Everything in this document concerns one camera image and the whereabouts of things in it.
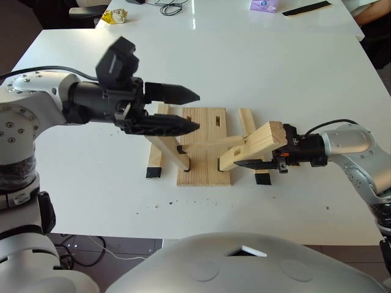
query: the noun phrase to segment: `wooden structure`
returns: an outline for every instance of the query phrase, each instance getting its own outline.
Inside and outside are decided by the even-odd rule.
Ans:
[[[168,113],[161,105],[160,111]],[[281,122],[270,121],[256,129],[250,109],[240,109],[239,116],[246,136],[227,137],[225,108],[183,108],[182,117],[200,128],[181,136],[180,142],[175,137],[146,136],[153,144],[148,167],[161,168],[165,155],[178,166],[178,186],[232,185],[229,170],[237,167],[234,162],[259,159],[287,144]],[[267,172],[256,171],[262,175]]]

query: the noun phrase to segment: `gray floor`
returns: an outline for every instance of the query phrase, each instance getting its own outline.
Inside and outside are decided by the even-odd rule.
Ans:
[[[34,38],[41,31],[41,27],[32,12],[17,0],[0,0],[0,25],[3,45],[0,46],[0,72],[12,70],[19,58],[23,55]],[[383,83],[391,93],[391,66],[388,65],[378,71]],[[65,238],[59,234],[52,234],[50,238],[59,244]],[[129,258],[136,255],[148,257],[161,247],[159,239],[124,239],[105,237],[108,248],[118,256]],[[94,261],[100,254],[100,248],[86,236],[76,236],[65,243],[71,252],[85,263]],[[319,252],[345,262],[379,281],[388,278],[386,268],[378,247],[335,247],[314,246]],[[102,261],[93,267],[75,269],[90,275],[104,290],[119,276],[129,271],[141,261],[124,261],[105,254]]]

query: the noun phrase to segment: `cable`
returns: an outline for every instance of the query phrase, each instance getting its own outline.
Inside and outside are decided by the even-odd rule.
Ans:
[[[339,122],[348,122],[350,124],[358,124],[357,122],[353,121],[353,120],[349,120],[349,119],[336,119],[336,120],[331,120],[329,122],[325,122],[325,123],[322,123],[322,124],[319,124],[318,126],[314,127],[314,128],[311,128],[310,130],[308,130],[306,132],[306,134],[304,134],[304,137],[303,139],[305,139],[307,136],[309,136],[311,134],[311,132],[323,127],[323,126],[326,126],[326,125],[330,125],[330,124],[334,124],[334,123],[339,123]]]
[[[32,72],[32,71],[39,71],[39,70],[65,70],[65,71],[69,71],[69,72],[72,72],[74,74],[77,74],[77,75],[80,75],[86,79],[90,79],[91,81],[97,81],[98,79],[93,77],[93,76],[89,76],[88,74],[85,74],[77,69],[74,69],[74,68],[70,68],[70,67],[65,67],[65,66],[39,66],[39,67],[30,67],[30,68],[25,68],[25,69],[20,69],[20,70],[15,70],[15,71],[11,71],[11,72],[8,72],[8,73],[4,73],[4,74],[1,74],[0,75],[0,80],[1,79],[6,79],[6,78],[9,78],[11,76],[15,76],[15,75],[18,75],[18,74],[22,74],[22,73],[28,73],[28,72]]]
[[[102,251],[101,251],[99,257],[97,258],[97,260],[92,262],[92,263],[90,263],[90,264],[84,264],[83,262],[78,261],[75,258],[75,256],[71,253],[69,248],[65,245],[66,241],[70,240],[73,237],[75,237],[75,235],[71,235],[71,236],[65,238],[65,240],[62,241],[61,244],[54,244],[55,247],[61,247],[61,248],[64,248],[67,251],[66,254],[60,256],[60,262],[65,267],[65,269],[73,270],[73,268],[75,266],[75,263],[78,264],[79,266],[82,266],[82,267],[92,267],[92,266],[94,266],[95,264],[97,264],[98,262],[100,262],[103,259],[103,256],[104,256],[104,253],[105,253],[105,249],[106,249],[106,241],[103,239],[103,237],[97,236],[97,238],[102,240],[103,246],[99,244],[99,246],[102,248]],[[68,264],[63,262],[63,260],[66,259],[66,258],[69,259]]]
[[[111,252],[110,250],[108,250],[106,247],[103,247],[102,245],[100,245],[98,242],[96,242],[91,236],[87,236],[89,239],[91,239],[91,241],[95,244],[97,244],[100,248],[102,248],[103,250],[106,250],[108,253],[110,253],[113,257],[115,257],[116,259],[122,259],[124,261],[131,261],[131,260],[134,260],[134,259],[146,259],[145,257],[142,257],[142,256],[136,256],[134,258],[120,258],[119,256],[116,256],[113,252]]]
[[[171,0],[169,3],[160,3],[161,0],[157,0],[155,3],[148,3],[148,5],[159,6],[160,13],[164,16],[173,16],[180,13],[183,10],[183,4],[188,2],[189,0],[184,0],[183,2],[175,2],[175,0]]]
[[[102,243],[103,243],[103,246],[102,246],[102,245],[100,245],[100,244],[98,244],[96,242],[96,244],[98,244],[98,246],[102,248],[102,252],[100,253],[98,259],[96,261],[94,261],[93,263],[91,263],[91,264],[83,264],[82,262],[78,261],[74,256],[72,256],[74,262],[77,263],[79,266],[82,266],[82,267],[92,267],[92,266],[94,266],[95,264],[97,264],[98,262],[100,262],[103,259],[104,251],[106,250],[106,241],[104,241],[103,237],[101,237],[101,236],[96,236],[96,237],[99,238],[100,240],[102,240]]]

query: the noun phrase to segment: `yellow wrapper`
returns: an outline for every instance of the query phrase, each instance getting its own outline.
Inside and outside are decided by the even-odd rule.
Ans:
[[[109,24],[125,23],[128,12],[125,9],[106,10],[102,15],[102,20]]]

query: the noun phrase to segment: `white cable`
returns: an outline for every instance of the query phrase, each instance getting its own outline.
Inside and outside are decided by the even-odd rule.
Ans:
[[[113,252],[111,252],[110,250],[108,250],[107,248],[104,248],[102,245],[100,245],[98,242],[96,242],[91,236],[87,236],[89,239],[91,239],[91,241],[95,244],[97,244],[100,248],[102,248],[103,250],[106,250],[108,253],[110,253],[113,257],[115,257],[116,259],[122,259],[124,261],[131,261],[131,260],[134,260],[134,259],[146,259],[142,256],[136,256],[134,258],[120,258],[119,256],[116,256]]]

